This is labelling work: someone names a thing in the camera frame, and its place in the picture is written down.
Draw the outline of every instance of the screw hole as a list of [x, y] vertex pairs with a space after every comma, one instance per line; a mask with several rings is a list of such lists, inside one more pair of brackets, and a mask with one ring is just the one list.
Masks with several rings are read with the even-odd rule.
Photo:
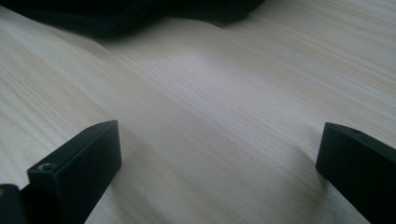
[[38, 166], [38, 170], [40, 171], [51, 171], [55, 168], [55, 164], [51, 164], [51, 163], [44, 163]]

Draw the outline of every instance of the wooden surface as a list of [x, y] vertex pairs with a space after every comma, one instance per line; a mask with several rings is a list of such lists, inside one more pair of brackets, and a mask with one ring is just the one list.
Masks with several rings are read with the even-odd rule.
[[91, 40], [0, 7], [0, 183], [117, 119], [87, 223], [367, 223], [316, 171], [326, 121], [396, 147], [396, 2], [268, 0]]

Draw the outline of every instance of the black fabric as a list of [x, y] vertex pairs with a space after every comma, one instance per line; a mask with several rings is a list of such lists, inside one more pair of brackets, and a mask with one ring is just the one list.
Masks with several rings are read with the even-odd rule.
[[149, 13], [227, 23], [246, 16], [263, 0], [0, 0], [35, 21], [83, 35], [114, 35], [137, 25]]

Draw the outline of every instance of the light wood grain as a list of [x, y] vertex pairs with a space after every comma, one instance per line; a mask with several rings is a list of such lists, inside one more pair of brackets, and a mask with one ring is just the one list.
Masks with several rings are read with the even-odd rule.
[[0, 7], [0, 183], [110, 119], [123, 166], [87, 223], [367, 223], [315, 161], [326, 121], [396, 147], [396, 3], [268, 0], [108, 40]]

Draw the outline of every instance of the black object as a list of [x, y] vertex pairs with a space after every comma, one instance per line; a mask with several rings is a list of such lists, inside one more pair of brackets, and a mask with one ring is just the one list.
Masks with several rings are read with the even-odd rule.
[[23, 190], [0, 185], [0, 223], [84, 223], [120, 167], [117, 121], [93, 125], [32, 166]]
[[394, 148], [326, 123], [316, 167], [371, 223], [396, 223]]
[[35, 21], [83, 35], [104, 37], [135, 27], [147, 16], [156, 14], [203, 21], [235, 21], [246, 16], [263, 1], [0, 0], [0, 4]]

